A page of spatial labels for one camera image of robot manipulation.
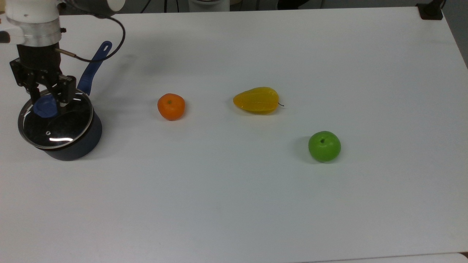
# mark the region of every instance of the orange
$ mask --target orange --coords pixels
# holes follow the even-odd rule
[[[158,110],[167,120],[175,121],[185,111],[185,100],[177,94],[167,93],[158,100]]]

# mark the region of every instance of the blue handle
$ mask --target blue handle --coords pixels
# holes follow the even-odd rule
[[[94,55],[93,60],[105,58],[111,48],[112,43],[110,41],[104,41]],[[96,74],[101,64],[102,61],[89,63],[83,72],[80,82],[76,88],[89,95],[91,93],[91,85],[93,83],[94,75]]]

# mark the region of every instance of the table surface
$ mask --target table surface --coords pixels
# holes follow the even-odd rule
[[[462,254],[438,254],[424,256],[396,256],[384,258],[368,258],[334,261],[335,263],[468,263],[468,258]]]
[[[96,149],[57,161],[25,142],[28,95],[1,46],[0,259],[290,263],[468,251],[468,71],[445,20],[415,7],[116,15],[97,73]],[[119,27],[61,18],[92,57]],[[62,56],[64,74],[86,63]],[[232,98],[269,86],[257,116]],[[178,121],[156,102],[185,98]],[[318,163],[309,137],[342,152]]]

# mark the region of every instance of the white cylinder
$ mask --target white cylinder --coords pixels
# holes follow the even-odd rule
[[[23,23],[47,23],[59,17],[57,0],[7,0],[5,13],[8,18]]]
[[[229,0],[189,0],[190,12],[229,12]]]
[[[120,11],[124,7],[124,4],[125,0],[107,0],[107,5],[114,12]]]

